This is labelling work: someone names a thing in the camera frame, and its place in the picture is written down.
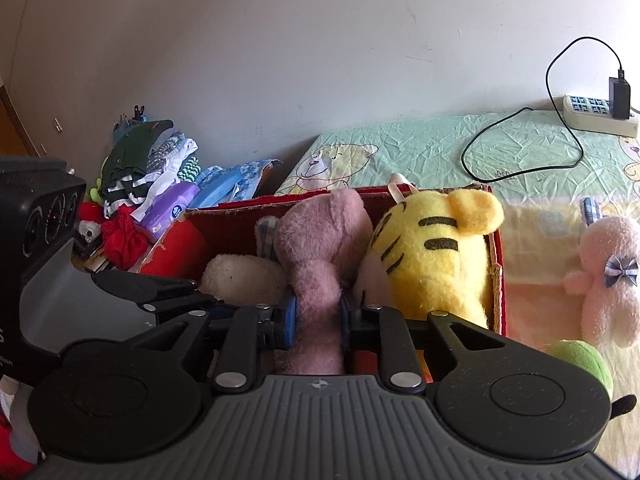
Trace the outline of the yellow tiger plush toy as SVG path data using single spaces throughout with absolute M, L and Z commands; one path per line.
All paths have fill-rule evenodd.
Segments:
M 407 194 L 387 185 L 395 205 L 378 222 L 354 296 L 408 320 L 446 311 L 486 328 L 491 287 L 486 237 L 504 219 L 500 202 L 479 188 Z

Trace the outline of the pink teddy bear plush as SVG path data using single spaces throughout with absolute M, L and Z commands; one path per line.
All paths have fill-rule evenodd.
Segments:
M 353 188 L 306 198 L 282 218 L 274 249 L 297 299 L 289 375 L 343 373 L 340 299 L 368 250 L 372 222 Z

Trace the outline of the white bunny plush blue bow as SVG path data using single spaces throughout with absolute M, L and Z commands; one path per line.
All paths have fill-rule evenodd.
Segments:
M 586 224 L 578 242 L 582 268 L 567 273 L 563 286 L 584 298 L 582 339 L 595 347 L 632 347 L 639 342 L 639 223 L 605 217 L 591 197 L 580 210 Z

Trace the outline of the cream plush toy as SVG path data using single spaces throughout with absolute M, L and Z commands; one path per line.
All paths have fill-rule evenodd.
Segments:
M 232 306 L 278 304 L 288 280 L 279 263 L 244 255 L 216 255 L 207 263 L 198 290 Z

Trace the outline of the red plush toy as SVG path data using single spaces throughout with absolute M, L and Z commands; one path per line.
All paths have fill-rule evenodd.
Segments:
M 80 239 L 87 246 L 100 240 L 106 260 L 122 271 L 135 266 L 150 246 L 149 234 L 134 220 L 133 212 L 133 206 L 120 205 L 106 218 L 98 203 L 83 202 L 77 214 Z

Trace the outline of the red cardboard box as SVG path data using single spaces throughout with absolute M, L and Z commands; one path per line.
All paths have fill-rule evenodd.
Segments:
M 384 304 L 409 320 L 446 311 L 501 326 L 489 250 L 504 214 L 480 188 L 387 193 L 356 188 L 261 200 L 254 208 L 187 211 L 143 262 L 145 274 L 192 278 L 229 304 L 297 300 L 294 344 L 274 356 L 285 375 L 344 370 L 343 295 Z

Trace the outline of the purple wet wipes pack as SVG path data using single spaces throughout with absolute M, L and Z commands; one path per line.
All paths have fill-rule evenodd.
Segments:
M 189 207 L 200 188 L 186 181 L 172 184 L 165 192 L 156 196 L 151 207 L 139 222 L 148 237 L 157 242 L 180 214 Z

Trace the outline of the pile of folded clothes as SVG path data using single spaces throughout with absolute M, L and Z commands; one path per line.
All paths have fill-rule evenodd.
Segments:
M 89 191 L 107 219 L 122 206 L 134 208 L 142 219 L 157 196 L 200 173 L 196 141 L 170 119 L 149 120 L 142 105 L 131 116 L 119 117 L 112 139 L 111 153 Z

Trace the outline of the blue patterned plastic bag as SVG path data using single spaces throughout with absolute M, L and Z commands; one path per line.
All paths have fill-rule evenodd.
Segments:
M 242 202 L 254 197 L 262 180 L 273 168 L 282 165 L 279 159 L 261 159 L 254 162 L 222 168 L 209 166 L 195 178 L 198 194 L 189 204 L 190 209 L 216 207 L 222 203 Z

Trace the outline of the green round plush toy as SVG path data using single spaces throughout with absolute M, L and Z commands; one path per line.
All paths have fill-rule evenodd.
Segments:
M 580 367 L 590 373 L 605 388 L 612 401 L 611 419 L 626 415 L 637 406 L 637 397 L 634 394 L 626 394 L 614 400 L 614 382 L 611 369 L 605 362 L 600 351 L 591 344 L 582 340 L 558 340 L 552 344 L 545 344 L 542 351 L 564 362 Z

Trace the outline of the green cartoon bed sheet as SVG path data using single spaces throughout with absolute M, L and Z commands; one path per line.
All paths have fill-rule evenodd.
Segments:
M 405 119 L 322 133 L 280 185 L 303 193 L 383 185 L 402 174 L 419 188 L 487 181 L 500 229 L 510 337 L 542 349 L 582 334 L 582 298 L 562 281 L 580 266 L 582 201 L 607 216 L 639 214 L 639 143 L 570 131 L 552 112 Z

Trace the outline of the white power strip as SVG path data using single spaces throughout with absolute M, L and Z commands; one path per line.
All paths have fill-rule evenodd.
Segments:
M 615 119 L 608 101 L 583 96 L 564 96 L 563 118 L 572 129 L 614 134 L 635 139 L 639 132 L 639 116 L 630 114 L 628 119 Z

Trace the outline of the black power adapter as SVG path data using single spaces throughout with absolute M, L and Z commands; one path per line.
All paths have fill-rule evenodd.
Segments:
M 616 77 L 608 78 L 608 106 L 614 119 L 628 120 L 630 116 L 631 88 L 620 68 Z

